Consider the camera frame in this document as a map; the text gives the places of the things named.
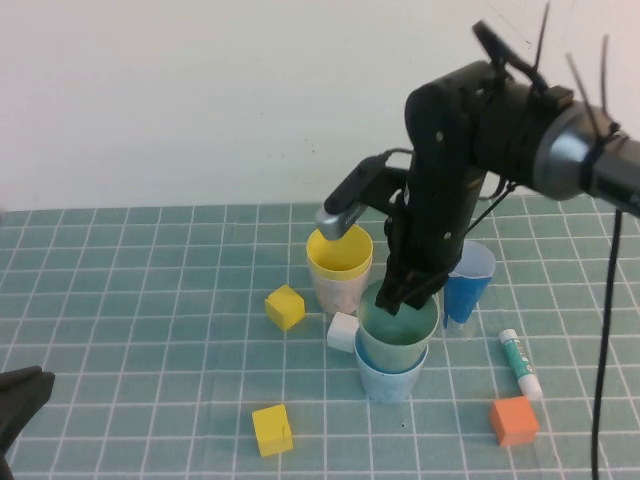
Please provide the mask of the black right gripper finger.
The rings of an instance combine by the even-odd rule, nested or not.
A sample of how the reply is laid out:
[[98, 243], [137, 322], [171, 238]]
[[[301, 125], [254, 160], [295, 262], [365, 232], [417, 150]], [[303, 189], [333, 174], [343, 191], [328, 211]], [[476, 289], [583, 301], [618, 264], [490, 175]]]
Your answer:
[[416, 310], [420, 310], [446, 283], [445, 275], [423, 276], [411, 282], [407, 294], [407, 304]]
[[405, 296], [406, 285], [404, 278], [391, 270], [387, 270], [376, 294], [376, 306], [395, 316], [399, 312]]

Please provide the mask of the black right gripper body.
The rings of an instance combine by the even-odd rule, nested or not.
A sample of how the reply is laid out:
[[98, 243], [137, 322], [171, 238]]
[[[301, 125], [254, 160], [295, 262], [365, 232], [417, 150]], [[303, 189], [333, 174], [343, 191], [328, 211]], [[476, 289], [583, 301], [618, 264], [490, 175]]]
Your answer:
[[386, 286], [441, 286], [459, 260], [486, 171], [415, 151], [389, 239]]

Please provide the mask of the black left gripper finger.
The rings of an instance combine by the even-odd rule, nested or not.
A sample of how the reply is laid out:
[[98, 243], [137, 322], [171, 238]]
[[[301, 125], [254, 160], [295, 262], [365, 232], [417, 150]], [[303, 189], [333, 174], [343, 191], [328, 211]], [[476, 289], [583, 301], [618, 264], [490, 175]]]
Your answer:
[[6, 453], [31, 418], [51, 398], [55, 375], [43, 372], [40, 386], [42, 397], [35, 400], [1, 399], [1, 452]]
[[42, 397], [43, 370], [39, 366], [7, 371], [1, 374], [2, 400], [35, 400]]

